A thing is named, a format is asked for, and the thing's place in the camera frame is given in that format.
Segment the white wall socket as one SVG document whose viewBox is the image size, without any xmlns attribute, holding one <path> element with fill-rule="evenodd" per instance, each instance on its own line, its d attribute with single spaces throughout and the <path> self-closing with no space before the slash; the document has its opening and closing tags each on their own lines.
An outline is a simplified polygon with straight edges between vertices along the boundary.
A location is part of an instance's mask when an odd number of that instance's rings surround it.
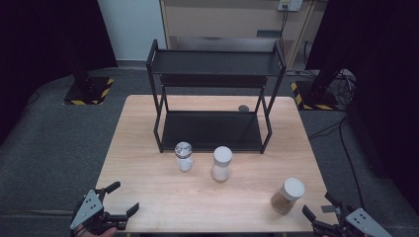
<svg viewBox="0 0 419 237">
<path fill-rule="evenodd" d="M 279 0 L 279 11 L 298 12 L 302 6 L 303 0 Z"/>
</svg>

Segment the light wooden cabinet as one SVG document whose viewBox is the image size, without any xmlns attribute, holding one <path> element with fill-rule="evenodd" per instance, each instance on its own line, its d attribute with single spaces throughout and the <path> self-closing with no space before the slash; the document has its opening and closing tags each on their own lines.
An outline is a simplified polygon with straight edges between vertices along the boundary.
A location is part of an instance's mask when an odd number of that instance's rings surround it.
<svg viewBox="0 0 419 237">
<path fill-rule="evenodd" d="M 279 11 L 279 0 L 160 0 L 171 49 L 269 50 L 284 44 L 288 65 L 302 61 L 302 45 L 314 40 L 324 5 L 303 0 L 298 12 Z M 281 30 L 279 38 L 258 38 L 258 30 Z"/>
</svg>

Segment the person's left hand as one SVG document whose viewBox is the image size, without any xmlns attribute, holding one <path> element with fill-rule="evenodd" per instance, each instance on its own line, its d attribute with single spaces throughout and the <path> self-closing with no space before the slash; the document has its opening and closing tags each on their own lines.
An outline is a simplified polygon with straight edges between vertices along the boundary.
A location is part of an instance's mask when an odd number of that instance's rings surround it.
<svg viewBox="0 0 419 237">
<path fill-rule="evenodd" d="M 102 234 L 94 234 L 89 232 L 86 228 L 82 227 L 80 230 L 77 230 L 75 233 L 75 237 L 114 237 L 114 235 L 118 232 L 116 227 L 112 227 Z"/>
</svg>

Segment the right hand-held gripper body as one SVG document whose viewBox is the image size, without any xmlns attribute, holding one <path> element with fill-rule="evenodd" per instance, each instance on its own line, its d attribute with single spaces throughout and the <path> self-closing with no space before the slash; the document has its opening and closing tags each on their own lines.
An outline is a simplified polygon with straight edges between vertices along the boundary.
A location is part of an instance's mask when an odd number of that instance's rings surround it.
<svg viewBox="0 0 419 237">
<path fill-rule="evenodd" d="M 392 237 L 364 209 L 340 203 L 335 207 L 337 224 L 329 224 L 316 218 L 311 223 L 314 237 Z"/>
</svg>

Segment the black stand with striped base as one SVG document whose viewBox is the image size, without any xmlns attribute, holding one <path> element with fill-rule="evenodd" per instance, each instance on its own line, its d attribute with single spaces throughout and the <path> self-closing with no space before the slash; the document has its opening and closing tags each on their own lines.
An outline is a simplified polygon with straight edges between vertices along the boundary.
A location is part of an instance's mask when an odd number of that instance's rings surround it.
<svg viewBox="0 0 419 237">
<path fill-rule="evenodd" d="M 317 74 L 311 70 L 291 69 L 287 76 L 304 77 L 304 80 L 291 82 L 294 99 L 300 110 L 338 111 L 339 103 L 335 95 L 328 89 L 330 82 L 321 84 Z"/>
<path fill-rule="evenodd" d="M 79 60 L 70 60 L 68 67 L 74 82 L 64 97 L 64 105 L 101 105 L 114 83 L 109 77 L 92 77 Z"/>
</svg>

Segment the white-lidded jar of brown powder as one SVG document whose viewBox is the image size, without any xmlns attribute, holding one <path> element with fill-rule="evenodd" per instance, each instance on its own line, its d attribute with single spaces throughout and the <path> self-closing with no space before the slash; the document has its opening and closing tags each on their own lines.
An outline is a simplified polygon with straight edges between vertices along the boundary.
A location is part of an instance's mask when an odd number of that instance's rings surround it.
<svg viewBox="0 0 419 237">
<path fill-rule="evenodd" d="M 305 193 L 305 186 L 295 177 L 287 178 L 271 197 L 271 205 L 277 212 L 288 214 L 294 204 Z"/>
</svg>

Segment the silver-lidded glass shaker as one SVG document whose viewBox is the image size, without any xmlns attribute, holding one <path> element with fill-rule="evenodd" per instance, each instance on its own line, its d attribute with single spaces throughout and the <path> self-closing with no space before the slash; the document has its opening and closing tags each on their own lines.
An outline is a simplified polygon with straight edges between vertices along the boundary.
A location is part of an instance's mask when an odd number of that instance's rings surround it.
<svg viewBox="0 0 419 237">
<path fill-rule="evenodd" d="M 193 168 L 193 149 L 188 142 L 182 141 L 175 146 L 175 155 L 177 157 L 178 168 L 182 172 L 187 172 Z"/>
</svg>

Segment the grey cabinet label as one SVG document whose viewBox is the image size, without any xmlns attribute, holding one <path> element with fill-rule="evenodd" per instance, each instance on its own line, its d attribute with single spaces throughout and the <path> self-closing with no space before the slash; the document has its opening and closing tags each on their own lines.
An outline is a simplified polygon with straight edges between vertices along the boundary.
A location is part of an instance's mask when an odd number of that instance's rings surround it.
<svg viewBox="0 0 419 237">
<path fill-rule="evenodd" d="M 256 37 L 258 38 L 279 38 L 282 35 L 281 30 L 258 30 Z"/>
</svg>

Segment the black curtain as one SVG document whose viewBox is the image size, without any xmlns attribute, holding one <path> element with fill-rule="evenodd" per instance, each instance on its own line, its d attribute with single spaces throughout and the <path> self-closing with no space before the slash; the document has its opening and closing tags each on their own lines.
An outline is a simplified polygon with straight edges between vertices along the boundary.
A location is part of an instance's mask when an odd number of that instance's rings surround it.
<svg viewBox="0 0 419 237">
<path fill-rule="evenodd" d="M 70 60 L 117 65 L 98 0 L 0 0 L 0 144 L 38 87 L 72 75 Z"/>
<path fill-rule="evenodd" d="M 419 212 L 419 0 L 329 0 L 306 64 L 322 93 L 356 77 L 354 131 L 378 176 Z"/>
</svg>

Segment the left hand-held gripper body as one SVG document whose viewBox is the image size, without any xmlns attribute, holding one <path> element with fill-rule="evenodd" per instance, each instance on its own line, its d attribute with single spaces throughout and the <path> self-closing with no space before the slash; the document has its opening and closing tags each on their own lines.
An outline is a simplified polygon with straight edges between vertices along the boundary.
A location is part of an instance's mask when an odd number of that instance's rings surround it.
<svg viewBox="0 0 419 237">
<path fill-rule="evenodd" d="M 102 201 L 99 201 L 96 190 L 90 190 L 87 195 L 76 204 L 70 223 L 70 233 L 75 235 L 82 227 L 94 234 L 102 234 L 106 230 L 116 227 L 125 230 L 128 217 L 126 215 L 111 215 L 105 211 Z"/>
</svg>

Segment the white-lidded jar of white powder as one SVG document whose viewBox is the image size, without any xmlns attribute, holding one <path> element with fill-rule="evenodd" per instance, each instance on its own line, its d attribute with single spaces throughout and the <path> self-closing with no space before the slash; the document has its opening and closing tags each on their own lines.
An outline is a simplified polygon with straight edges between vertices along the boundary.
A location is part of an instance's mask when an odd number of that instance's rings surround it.
<svg viewBox="0 0 419 237">
<path fill-rule="evenodd" d="M 219 146 L 213 152 L 211 176 L 218 182 L 225 182 L 230 177 L 232 151 L 226 146 Z"/>
</svg>

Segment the black metal two-tier rack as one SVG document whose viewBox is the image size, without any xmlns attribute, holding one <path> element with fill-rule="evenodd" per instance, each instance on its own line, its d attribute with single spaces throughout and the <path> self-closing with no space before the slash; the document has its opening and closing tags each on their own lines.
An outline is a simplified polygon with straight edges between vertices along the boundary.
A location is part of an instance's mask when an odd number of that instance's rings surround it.
<svg viewBox="0 0 419 237">
<path fill-rule="evenodd" d="M 233 151 L 264 152 L 273 134 L 270 112 L 287 65 L 279 41 L 268 51 L 161 49 L 155 40 L 146 70 L 157 116 L 153 128 L 161 152 L 181 141 L 194 150 L 225 145 Z M 168 88 L 257 89 L 253 110 L 172 110 Z"/>
</svg>

